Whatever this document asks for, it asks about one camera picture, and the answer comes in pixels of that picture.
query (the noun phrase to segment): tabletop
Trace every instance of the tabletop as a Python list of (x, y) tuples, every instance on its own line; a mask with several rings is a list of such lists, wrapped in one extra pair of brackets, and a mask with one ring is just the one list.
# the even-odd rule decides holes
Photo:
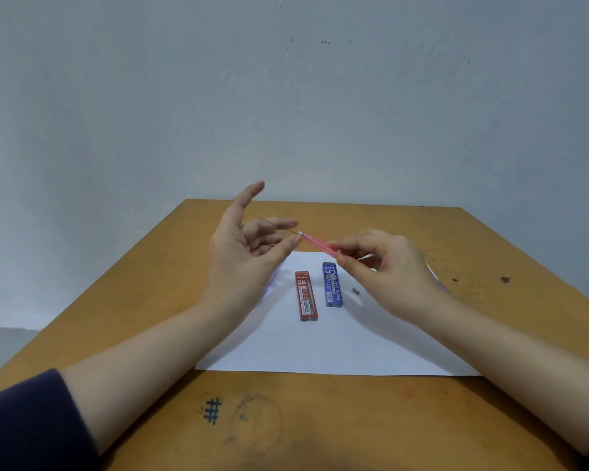
[[(0, 369), (0, 389), (195, 304), (228, 203), (179, 205)], [(589, 358), (589, 299), (460, 208), (255, 201), (245, 217), (271, 216), (325, 240), (411, 237), (451, 294)], [(190, 371), (106, 458), (132, 471), (575, 469), (560, 438), (481, 377)]]

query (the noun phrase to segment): hand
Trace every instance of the hand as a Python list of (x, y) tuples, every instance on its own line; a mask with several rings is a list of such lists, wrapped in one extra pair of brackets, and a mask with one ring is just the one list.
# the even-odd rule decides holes
[[(415, 242), (403, 236), (366, 230), (331, 241), (330, 245), (339, 251), (338, 264), (380, 306), (400, 319), (415, 323), (434, 307), (435, 301), (448, 296), (432, 276)], [(373, 256), (357, 260), (369, 253)]]
[(259, 181), (234, 199), (210, 241), (208, 284), (203, 301), (224, 310), (240, 322), (264, 296), (268, 281), (301, 243), (301, 237), (283, 239), (278, 229), (299, 224), (290, 218), (252, 220), (242, 224), (244, 208), (264, 189)]

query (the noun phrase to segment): white paper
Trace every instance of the white paper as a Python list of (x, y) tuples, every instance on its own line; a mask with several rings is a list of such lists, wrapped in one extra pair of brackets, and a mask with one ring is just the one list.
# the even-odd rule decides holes
[[(333, 375), (479, 375), (426, 333), (382, 309), (338, 267), (343, 307), (326, 307), (325, 253), (292, 253), (246, 320), (196, 368)], [(310, 272), (318, 321), (301, 322), (295, 271)], [(356, 288), (360, 294), (352, 291)]]

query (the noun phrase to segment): white wall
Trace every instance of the white wall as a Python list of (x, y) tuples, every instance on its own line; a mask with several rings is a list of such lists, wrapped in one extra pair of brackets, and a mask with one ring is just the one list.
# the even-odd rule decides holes
[(259, 178), (462, 206), (589, 295), (589, 0), (0, 0), (1, 326)]

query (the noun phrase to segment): left hand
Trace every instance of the left hand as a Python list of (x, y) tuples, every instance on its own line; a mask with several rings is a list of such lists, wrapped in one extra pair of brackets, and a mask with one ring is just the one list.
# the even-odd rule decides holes
[(242, 224), (244, 208), (263, 189), (264, 181), (259, 181), (242, 190), (210, 241), (203, 302), (231, 313), (240, 322), (262, 299), (275, 270), (301, 243), (299, 236), (283, 239), (276, 233), (296, 227), (299, 220), (268, 218)]

